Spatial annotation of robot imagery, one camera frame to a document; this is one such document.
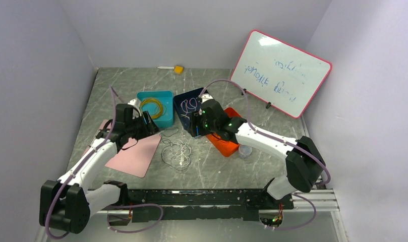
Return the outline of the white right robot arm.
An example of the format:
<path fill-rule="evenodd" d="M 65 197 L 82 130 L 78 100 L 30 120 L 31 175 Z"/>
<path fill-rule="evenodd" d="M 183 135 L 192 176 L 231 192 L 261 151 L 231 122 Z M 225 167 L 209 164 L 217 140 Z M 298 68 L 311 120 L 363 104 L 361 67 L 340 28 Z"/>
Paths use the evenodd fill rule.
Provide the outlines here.
<path fill-rule="evenodd" d="M 273 178 L 262 195 L 262 203 L 273 209 L 281 198 L 299 191 L 308 193 L 316 185 L 326 164 L 313 140 L 283 137 L 264 130 L 240 116 L 230 117 L 219 102 L 210 98 L 190 114 L 188 133 L 191 136 L 215 134 L 223 141 L 265 152 L 285 162 L 285 174 Z"/>

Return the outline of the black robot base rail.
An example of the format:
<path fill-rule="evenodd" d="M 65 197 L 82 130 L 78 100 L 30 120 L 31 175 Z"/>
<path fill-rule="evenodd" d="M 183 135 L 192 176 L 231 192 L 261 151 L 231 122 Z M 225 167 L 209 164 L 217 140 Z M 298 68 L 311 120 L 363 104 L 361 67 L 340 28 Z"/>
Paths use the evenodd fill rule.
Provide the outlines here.
<path fill-rule="evenodd" d="M 132 211 L 133 222 L 151 220 L 242 219 L 260 221 L 262 212 L 277 214 L 293 209 L 290 194 L 281 199 L 266 188 L 256 189 L 128 189 L 122 202 L 110 210 Z"/>

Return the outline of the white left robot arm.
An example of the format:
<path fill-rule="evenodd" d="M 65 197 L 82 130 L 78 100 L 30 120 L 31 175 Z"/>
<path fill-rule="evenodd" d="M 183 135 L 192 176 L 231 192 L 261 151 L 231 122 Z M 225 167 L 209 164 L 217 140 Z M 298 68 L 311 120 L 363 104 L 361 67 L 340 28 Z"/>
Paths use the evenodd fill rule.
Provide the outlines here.
<path fill-rule="evenodd" d="M 39 224 L 48 236 L 57 229 L 65 234 L 82 232 L 91 216 L 114 206 L 122 210 L 131 205 L 126 183 L 109 180 L 96 190 L 89 190 L 99 171 L 114 158 L 129 139 L 139 141 L 159 132 L 147 111 L 125 103 L 114 108 L 114 115 L 99 130 L 81 159 L 57 180 L 47 180 L 40 189 Z"/>

